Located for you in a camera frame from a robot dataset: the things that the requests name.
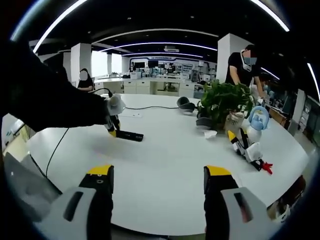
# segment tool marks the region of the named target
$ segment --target dark sleeve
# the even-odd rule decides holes
[[[57,80],[57,73],[45,66],[28,44],[7,42],[3,53],[2,115],[10,113],[35,131],[106,124],[104,99]]]
[[[86,81],[79,81],[78,88],[88,88],[90,86],[94,86],[92,79],[88,79]]]
[[[252,67],[252,74],[254,77],[259,77],[261,74],[260,67],[258,65],[253,65]]]
[[[228,60],[228,65],[229,66],[234,66],[236,68],[239,67],[239,56],[238,52],[234,52],[230,55],[229,60]]]

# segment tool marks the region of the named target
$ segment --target window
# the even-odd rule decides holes
[[[112,53],[111,55],[111,71],[113,73],[122,73],[122,56],[120,54]]]
[[[106,52],[92,51],[91,54],[91,77],[108,74],[108,56]]]

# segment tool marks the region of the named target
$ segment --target black cable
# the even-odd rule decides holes
[[[52,152],[52,154],[51,154],[51,157],[50,157],[49,162],[48,162],[48,164],[47,164],[47,166],[46,166],[46,169],[45,169],[45,177],[46,177],[46,178],[48,178],[48,168],[49,168],[49,164],[50,164],[50,162],[51,162],[51,159],[52,159],[52,157],[54,156],[54,154],[55,154],[55,152],[56,152],[59,144],[61,143],[62,139],[65,137],[65,135],[66,135],[66,133],[68,132],[69,129],[70,129],[70,127],[68,127],[68,128],[66,129],[66,131],[65,131],[64,134],[62,135],[60,141],[59,141],[58,144],[55,146],[55,149],[53,150],[53,152]]]
[[[161,109],[178,109],[179,107],[167,107],[167,106],[147,106],[141,108],[132,108],[132,107],[125,107],[126,109],[131,110],[142,110],[142,109],[150,109],[150,108],[161,108]]]
[[[39,165],[37,164],[37,162],[34,160],[34,158],[30,155],[34,165],[38,168],[39,172],[42,174],[42,176],[47,179],[49,181],[49,183],[52,185],[52,187],[61,195],[62,194],[62,191],[56,186],[54,185],[54,183],[49,179],[47,178],[47,176],[45,175],[45,173],[41,170],[41,168],[39,167]]]
[[[109,98],[111,98],[112,97],[112,95],[113,95],[113,93],[110,91],[110,89],[109,88],[106,88],[106,87],[103,87],[103,88],[99,88],[99,89],[96,89],[96,90],[93,90],[93,91],[90,91],[89,93],[90,94],[94,94],[95,92],[97,92],[97,91],[99,91],[99,90],[108,90],[108,95],[109,95]]]

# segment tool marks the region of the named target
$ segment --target white counter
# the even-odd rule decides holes
[[[191,82],[189,80],[181,80],[180,78],[159,78],[159,77],[142,77],[139,79],[131,79],[131,78],[122,78],[122,77],[114,77],[114,78],[101,78],[94,81],[95,84],[97,83],[115,83],[115,82],[135,82],[135,81],[150,81],[150,82],[160,82],[160,83],[187,83],[187,84],[197,84]]]
[[[178,97],[123,94],[122,99],[129,108],[176,107]],[[225,135],[205,139],[196,129],[196,113],[126,109],[119,119],[124,131],[144,134],[143,141],[113,138],[101,125],[71,128],[52,158],[48,178],[64,192],[78,186],[91,168],[114,165],[111,222],[142,233],[204,233],[205,165],[228,169],[239,187],[247,187],[267,207],[288,190],[308,162],[299,143],[273,119],[260,141],[263,160],[273,164],[272,175],[238,156]],[[27,142],[43,171],[65,131],[47,128]]]

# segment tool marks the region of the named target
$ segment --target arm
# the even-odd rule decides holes
[[[28,44],[7,42],[3,54],[6,62],[0,88],[1,117],[10,113],[35,131],[107,123],[104,99],[59,81]],[[17,72],[23,74],[12,78],[11,74]]]
[[[88,86],[88,87],[78,87],[79,90],[81,91],[86,91],[86,92],[90,92],[93,90],[92,86]]]
[[[264,91],[263,91],[263,89],[262,89],[261,81],[260,81],[259,77],[258,77],[258,76],[255,76],[255,77],[254,77],[254,81],[255,81],[256,88],[257,88],[257,90],[258,90],[259,96],[260,96],[261,98],[264,98],[264,97],[265,97],[265,93],[264,93]]]
[[[237,68],[235,66],[230,66],[230,76],[234,82],[234,85],[238,85],[240,82],[238,73],[237,73]]]

